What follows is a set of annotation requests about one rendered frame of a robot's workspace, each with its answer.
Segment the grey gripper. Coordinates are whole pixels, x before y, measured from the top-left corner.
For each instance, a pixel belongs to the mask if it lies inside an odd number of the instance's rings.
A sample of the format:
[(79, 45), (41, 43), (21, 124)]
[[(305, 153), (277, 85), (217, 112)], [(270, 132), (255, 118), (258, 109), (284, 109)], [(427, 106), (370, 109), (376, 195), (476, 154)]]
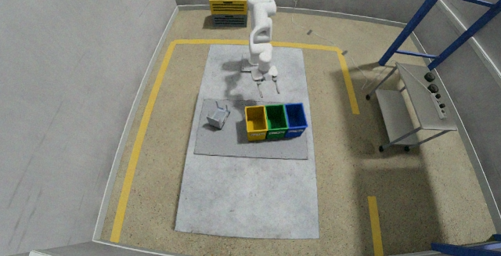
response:
[[(277, 77), (278, 72), (277, 72), (277, 69), (276, 69), (276, 67), (275, 67), (275, 66), (272, 66), (272, 67), (270, 68), (270, 70), (269, 70), (269, 74), (270, 74), (270, 75), (274, 75), (274, 78), (272, 79), (272, 81), (274, 81), (274, 82), (275, 82), (275, 84), (276, 84), (276, 91), (277, 91), (277, 93), (278, 93), (278, 94), (280, 94), (279, 87), (278, 87), (278, 85), (277, 85), (277, 83), (276, 83), (276, 81), (277, 81), (277, 80), (276, 80), (276, 77)], [(276, 77), (275, 77), (275, 76), (276, 76)], [(252, 70), (252, 71), (251, 71), (251, 77), (252, 77), (252, 80), (253, 80), (253, 81), (258, 81), (258, 82), (257, 82), (258, 91), (259, 91), (260, 97), (261, 97), (261, 98), (263, 98), (263, 95), (262, 95), (261, 90), (260, 90), (260, 88), (259, 88), (259, 85), (261, 84), (261, 82), (262, 82), (262, 81), (264, 81), (264, 77), (262, 76), (262, 73), (260, 73), (260, 72), (258, 71), (258, 69)]]

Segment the blue bin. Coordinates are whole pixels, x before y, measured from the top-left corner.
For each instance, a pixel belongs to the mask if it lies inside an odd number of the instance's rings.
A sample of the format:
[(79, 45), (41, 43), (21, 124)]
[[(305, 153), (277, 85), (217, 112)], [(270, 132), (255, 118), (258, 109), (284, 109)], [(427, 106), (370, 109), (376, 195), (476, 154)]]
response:
[[(284, 104), (288, 128), (284, 138), (301, 136), (308, 127), (303, 103)], [(288, 121), (289, 120), (289, 121)], [(292, 129), (291, 129), (292, 128)]]

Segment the yellow recycle bin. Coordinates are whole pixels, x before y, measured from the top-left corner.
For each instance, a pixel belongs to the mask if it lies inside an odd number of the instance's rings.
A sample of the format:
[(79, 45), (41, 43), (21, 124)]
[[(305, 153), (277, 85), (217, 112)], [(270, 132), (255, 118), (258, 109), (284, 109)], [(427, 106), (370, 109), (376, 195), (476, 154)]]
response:
[(245, 106), (248, 141), (265, 139), (268, 125), (265, 106)]

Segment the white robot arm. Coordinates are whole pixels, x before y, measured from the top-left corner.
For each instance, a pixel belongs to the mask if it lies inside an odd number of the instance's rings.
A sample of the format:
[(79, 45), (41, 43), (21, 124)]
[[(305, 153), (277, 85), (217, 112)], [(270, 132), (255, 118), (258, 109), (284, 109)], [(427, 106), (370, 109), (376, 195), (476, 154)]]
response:
[(274, 77), (269, 74), (272, 60), (272, 45), (269, 44), (272, 40), (272, 20), (268, 16), (276, 15), (276, 4), (274, 0), (247, 0), (247, 4), (250, 9), (252, 29), (249, 35), (251, 56), (248, 61), (251, 65), (258, 66), (264, 81), (271, 81)]

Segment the green open-top bin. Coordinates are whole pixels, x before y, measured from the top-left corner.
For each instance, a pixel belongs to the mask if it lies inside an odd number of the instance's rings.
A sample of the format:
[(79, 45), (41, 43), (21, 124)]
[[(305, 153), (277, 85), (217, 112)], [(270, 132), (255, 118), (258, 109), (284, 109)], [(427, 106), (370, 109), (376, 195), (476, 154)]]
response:
[(284, 104), (266, 105), (265, 114), (268, 125), (266, 139), (283, 138), (288, 129)]

